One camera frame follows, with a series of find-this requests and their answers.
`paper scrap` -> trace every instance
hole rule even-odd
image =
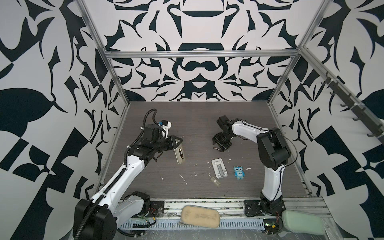
[[[185,181],[185,179],[183,178],[183,176],[181,176],[181,174],[179,174],[180,177],[184,180],[185,184],[188,186],[187,182]]]

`blue owl toy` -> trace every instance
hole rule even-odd
[[[237,180],[239,179],[244,179],[244,172],[243,172],[243,167],[233,167],[233,169],[235,170],[235,177]]]

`robotic arm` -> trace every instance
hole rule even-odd
[[[151,112],[155,112],[152,117],[154,124],[146,125],[146,118]],[[157,162],[162,152],[177,149],[183,141],[168,135],[171,123],[166,120],[156,122],[156,112],[156,109],[147,112],[140,135],[131,146],[127,146],[124,163],[108,183],[90,200],[81,199],[76,205],[73,224],[75,240],[112,240],[118,226],[126,220],[135,214],[147,214],[150,203],[148,195],[136,191],[126,201],[119,204],[119,200],[150,160]]]
[[[219,117],[216,122],[223,132],[216,134],[212,142],[220,147],[220,152],[232,145],[232,138],[242,136],[257,144],[260,160],[264,164],[265,175],[261,200],[246,200],[245,214],[248,217],[261,214],[275,215],[276,212],[281,214],[285,210],[281,195],[281,181],[284,168],[291,156],[281,131],[278,128],[262,129],[238,118],[229,120],[225,115]]]

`wooden table surface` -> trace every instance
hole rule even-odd
[[[240,118],[250,124],[272,128],[276,124],[266,102],[132,102],[104,182],[107,182],[123,163],[123,154],[140,133],[145,113],[156,108],[156,121],[172,123],[170,135],[183,138],[185,162],[178,164],[173,151],[167,151],[158,162],[151,160],[135,178],[126,193],[141,191],[151,198],[232,198],[259,197],[264,185],[264,166],[257,145],[239,137],[225,152],[213,149],[212,137],[221,131],[218,117]],[[152,123],[152,115],[147,124]],[[215,176],[211,160],[221,158],[228,176],[218,179],[216,187],[210,176]],[[245,177],[237,180],[233,167],[242,166]],[[284,197],[305,197],[300,177],[293,165],[283,175]]]

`black and white wallpaper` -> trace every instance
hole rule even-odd
[[[86,0],[108,51],[295,49],[321,0]]]
[[[384,119],[384,2],[335,0],[309,50]],[[384,146],[300,58],[273,106],[314,195],[345,237],[384,237]]]
[[[72,0],[0,3],[2,239],[71,230],[124,106]]]
[[[113,59],[131,101],[268,100],[290,57]]]

